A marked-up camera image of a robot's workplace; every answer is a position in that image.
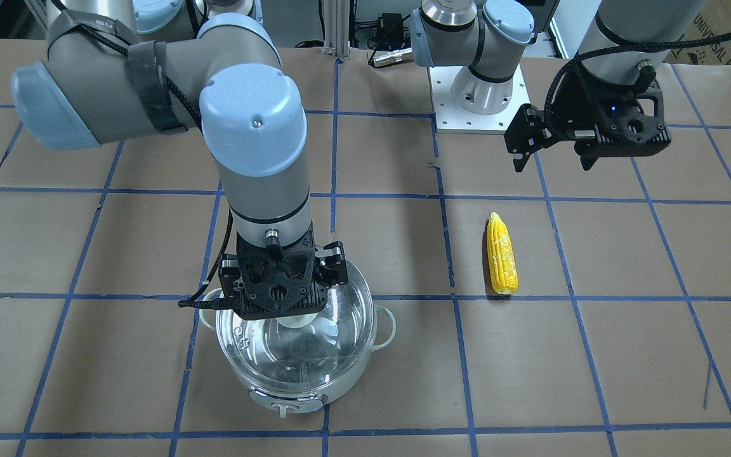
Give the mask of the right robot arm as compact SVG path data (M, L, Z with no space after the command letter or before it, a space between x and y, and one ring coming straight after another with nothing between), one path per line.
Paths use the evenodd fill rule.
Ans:
M205 286L180 307L231 310L297 329L348 280L340 242L314 243L304 149L307 120L296 83L254 18L226 12L194 38L141 41L129 2L111 11L88 1L53 2L46 59L11 77L18 115L41 145L99 147L197 128L220 174L236 231L235 254L221 252Z

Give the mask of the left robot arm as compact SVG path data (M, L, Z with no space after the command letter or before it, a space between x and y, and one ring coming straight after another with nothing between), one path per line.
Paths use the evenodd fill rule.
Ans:
M702 1L603 1L558 88L539 109L523 104L504 140L520 173L538 150L574 143L584 169L600 158L650 157L672 142L657 66ZM527 3L423 1L410 15L412 54L422 67L464 67L469 81L510 86L536 37Z

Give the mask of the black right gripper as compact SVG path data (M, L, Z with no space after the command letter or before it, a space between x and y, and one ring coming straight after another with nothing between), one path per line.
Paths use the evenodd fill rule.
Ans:
M242 319L270 319L321 312L328 290L348 283L342 242L317 246L305 235L273 260L265 248L236 236L234 255L222 254L220 310Z

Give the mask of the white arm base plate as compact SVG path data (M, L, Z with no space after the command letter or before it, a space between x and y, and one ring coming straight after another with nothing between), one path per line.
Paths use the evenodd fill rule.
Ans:
M530 101L522 70L510 80L480 80L467 67L430 67L437 128L444 133L504 134L520 106Z

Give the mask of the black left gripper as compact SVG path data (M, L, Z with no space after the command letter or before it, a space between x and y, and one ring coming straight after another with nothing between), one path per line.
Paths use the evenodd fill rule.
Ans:
M638 68L634 84L621 86L593 76L580 63L572 65L552 102L552 127L574 142L583 169L600 158L650 157L671 143L664 121L662 91L650 64ZM544 113L520 105L504 133L516 173L537 151L556 144Z

